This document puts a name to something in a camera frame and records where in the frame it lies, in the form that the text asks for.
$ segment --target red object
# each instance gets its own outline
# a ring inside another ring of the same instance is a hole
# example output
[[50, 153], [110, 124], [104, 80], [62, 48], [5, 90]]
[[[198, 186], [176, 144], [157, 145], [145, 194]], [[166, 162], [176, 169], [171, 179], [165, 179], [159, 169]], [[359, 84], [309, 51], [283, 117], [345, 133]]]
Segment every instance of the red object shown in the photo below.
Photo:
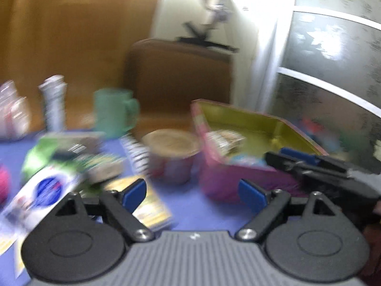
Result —
[[0, 204], [4, 203], [9, 194], [10, 177], [7, 169], [0, 166]]

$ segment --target wooden panel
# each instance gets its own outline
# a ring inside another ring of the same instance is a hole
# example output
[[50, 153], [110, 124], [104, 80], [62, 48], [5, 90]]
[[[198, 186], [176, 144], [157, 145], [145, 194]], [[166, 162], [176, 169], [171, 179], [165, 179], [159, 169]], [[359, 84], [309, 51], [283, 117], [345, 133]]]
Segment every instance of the wooden panel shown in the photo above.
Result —
[[39, 129], [37, 86], [63, 74], [68, 127], [90, 127], [93, 92], [123, 85], [126, 54], [149, 36], [157, 0], [10, 1], [11, 16], [0, 13], [0, 22], [7, 23], [0, 28], [7, 30], [7, 43], [0, 43], [0, 81], [15, 81], [28, 97], [33, 129]]

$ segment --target pink object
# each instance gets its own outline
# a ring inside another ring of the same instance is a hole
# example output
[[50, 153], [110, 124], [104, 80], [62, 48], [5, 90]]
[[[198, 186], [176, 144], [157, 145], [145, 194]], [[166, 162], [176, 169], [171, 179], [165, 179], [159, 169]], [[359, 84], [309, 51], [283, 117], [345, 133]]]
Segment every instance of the pink object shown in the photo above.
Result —
[[[225, 202], [238, 202], [238, 183], [241, 179], [252, 180], [254, 183], [267, 190], [281, 188], [288, 191], [293, 196], [305, 196], [305, 193], [299, 189], [298, 182], [289, 174], [277, 171], [270, 167], [261, 166], [242, 166], [227, 164], [227, 158], [221, 156], [214, 143], [207, 140], [206, 134], [211, 131], [200, 102], [215, 104], [220, 107], [230, 107], [227, 104], [195, 100], [191, 105], [191, 112], [195, 123], [196, 132], [201, 140], [203, 157], [199, 171], [199, 185], [203, 193], [213, 200]], [[296, 133], [308, 139], [307, 135], [301, 132], [286, 120], [279, 119], [291, 127]], [[327, 153], [315, 143], [315, 149], [322, 155]]]
[[0, 166], [0, 204], [4, 203], [9, 194], [9, 173], [4, 166]]

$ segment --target brown chair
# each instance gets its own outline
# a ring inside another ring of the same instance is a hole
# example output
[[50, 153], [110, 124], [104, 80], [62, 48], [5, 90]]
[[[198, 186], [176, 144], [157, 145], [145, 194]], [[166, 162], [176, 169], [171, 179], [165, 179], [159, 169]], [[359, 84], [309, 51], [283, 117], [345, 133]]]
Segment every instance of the brown chair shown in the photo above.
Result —
[[231, 54], [195, 45], [148, 39], [128, 55], [125, 87], [141, 105], [135, 136], [160, 128], [189, 130], [190, 103], [209, 99], [229, 103]]

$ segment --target chair backrest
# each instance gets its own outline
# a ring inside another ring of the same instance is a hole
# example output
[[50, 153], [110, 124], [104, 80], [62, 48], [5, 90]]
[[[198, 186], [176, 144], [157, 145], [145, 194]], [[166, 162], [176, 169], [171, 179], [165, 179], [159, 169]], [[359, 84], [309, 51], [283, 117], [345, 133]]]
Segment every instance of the chair backrest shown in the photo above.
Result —
[[200, 46], [148, 39], [130, 51], [125, 86], [142, 112], [183, 113], [195, 99], [229, 103], [231, 54]]

